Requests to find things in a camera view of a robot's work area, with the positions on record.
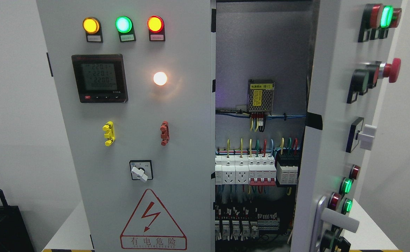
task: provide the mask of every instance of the yellow indicator light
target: yellow indicator light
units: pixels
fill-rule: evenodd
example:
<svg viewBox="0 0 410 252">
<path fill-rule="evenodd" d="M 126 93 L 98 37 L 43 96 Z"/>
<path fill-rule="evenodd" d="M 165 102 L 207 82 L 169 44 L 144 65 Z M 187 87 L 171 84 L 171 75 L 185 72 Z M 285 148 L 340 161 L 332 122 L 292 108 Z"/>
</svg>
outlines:
<svg viewBox="0 0 410 252">
<path fill-rule="evenodd" d="M 89 34 L 95 34 L 99 31 L 99 21 L 94 17 L 89 17 L 83 20 L 83 29 Z"/>
<path fill-rule="evenodd" d="M 147 27 L 151 32 L 160 32 L 165 27 L 165 22 L 159 16 L 151 16 L 147 20 Z"/>
<path fill-rule="evenodd" d="M 168 76 L 164 72 L 158 72 L 153 75 L 153 82 L 158 86 L 163 86 L 168 81 Z"/>
</svg>

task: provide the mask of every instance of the green indicator light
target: green indicator light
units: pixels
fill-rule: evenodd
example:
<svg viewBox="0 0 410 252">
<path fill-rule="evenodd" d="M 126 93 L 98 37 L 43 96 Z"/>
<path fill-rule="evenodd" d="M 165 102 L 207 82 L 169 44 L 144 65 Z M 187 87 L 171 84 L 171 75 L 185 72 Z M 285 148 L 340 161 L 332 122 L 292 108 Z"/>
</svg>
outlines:
<svg viewBox="0 0 410 252">
<path fill-rule="evenodd" d="M 353 201 L 350 199 L 346 199 L 345 204 L 343 205 L 343 210 L 345 212 L 351 211 L 351 207 L 353 207 Z"/>
<path fill-rule="evenodd" d="M 381 28 L 386 28 L 390 26 L 393 17 L 393 7 L 391 5 L 387 5 L 384 7 L 381 16 Z"/>
<path fill-rule="evenodd" d="M 349 178 L 345 178 L 340 186 L 340 193 L 348 194 L 351 190 L 351 186 L 353 185 L 353 181 Z"/>
<path fill-rule="evenodd" d="M 132 21 L 126 16 L 120 16 L 116 19 L 116 29 L 120 33 L 128 33 L 132 29 Z"/>
</svg>

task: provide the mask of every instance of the red lightning bolt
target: red lightning bolt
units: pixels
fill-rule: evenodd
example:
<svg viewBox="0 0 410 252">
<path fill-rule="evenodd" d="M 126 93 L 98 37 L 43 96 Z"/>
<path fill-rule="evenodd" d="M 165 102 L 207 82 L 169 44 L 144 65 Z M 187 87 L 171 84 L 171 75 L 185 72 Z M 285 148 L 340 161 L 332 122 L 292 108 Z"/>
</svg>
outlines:
<svg viewBox="0 0 410 252">
<path fill-rule="evenodd" d="M 156 212 L 156 213 L 152 213 L 152 214 L 146 215 L 147 212 L 149 212 L 149 210 L 153 207 L 154 204 L 155 204 L 155 203 L 154 203 L 153 201 L 151 201 L 150 204 L 149 204 L 149 206 L 147 206 L 147 209 L 146 209 L 146 211 L 144 212 L 143 216 L 141 216 L 141 218 L 143 219 L 143 218 L 151 217 L 151 216 L 154 216 L 154 215 L 155 215 L 154 219 L 149 223 L 149 225 L 144 228 L 144 232 L 146 232 L 147 230 L 150 229 L 150 228 L 149 228 L 150 225 L 152 225 L 152 223 L 154 222 L 154 220 L 157 219 L 158 215 L 160 215 L 160 212 Z"/>
</svg>

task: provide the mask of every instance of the red push button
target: red push button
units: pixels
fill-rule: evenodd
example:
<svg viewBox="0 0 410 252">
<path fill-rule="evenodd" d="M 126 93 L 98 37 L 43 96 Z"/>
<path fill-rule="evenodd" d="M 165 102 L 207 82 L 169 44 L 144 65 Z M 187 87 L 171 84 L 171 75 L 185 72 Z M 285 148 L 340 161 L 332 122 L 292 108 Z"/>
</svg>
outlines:
<svg viewBox="0 0 410 252">
<path fill-rule="evenodd" d="M 389 28 L 398 27 L 399 21 L 401 20 L 401 13 L 402 13 L 402 8 L 394 8 L 393 9 L 392 22 L 390 23 Z"/>
<path fill-rule="evenodd" d="M 383 10 L 383 4 L 376 4 L 373 6 L 370 15 L 370 28 L 376 29 L 381 25 L 381 17 Z"/>
<path fill-rule="evenodd" d="M 384 67 L 384 73 L 382 76 L 384 78 L 389 78 L 390 83 L 395 83 L 399 76 L 399 70 L 401 69 L 401 59 L 393 59 L 392 64 L 386 64 Z"/>
</svg>

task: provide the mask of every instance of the white knob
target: white knob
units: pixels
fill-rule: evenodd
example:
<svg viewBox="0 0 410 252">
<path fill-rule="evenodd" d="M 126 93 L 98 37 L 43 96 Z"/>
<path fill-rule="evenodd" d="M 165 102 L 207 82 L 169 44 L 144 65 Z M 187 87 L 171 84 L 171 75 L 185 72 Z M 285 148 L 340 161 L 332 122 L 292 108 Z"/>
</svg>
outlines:
<svg viewBox="0 0 410 252">
<path fill-rule="evenodd" d="M 363 131 L 360 131 L 357 135 L 357 139 L 360 140 L 360 147 L 364 150 L 371 150 L 373 146 L 373 140 L 376 135 L 376 126 L 365 124 Z"/>
<path fill-rule="evenodd" d="M 132 173 L 136 175 L 136 177 L 138 177 L 139 180 L 141 180 L 142 182 L 147 182 L 147 175 L 144 174 L 144 170 L 143 169 L 138 169 L 136 168 L 136 166 L 132 167 Z"/>
</svg>

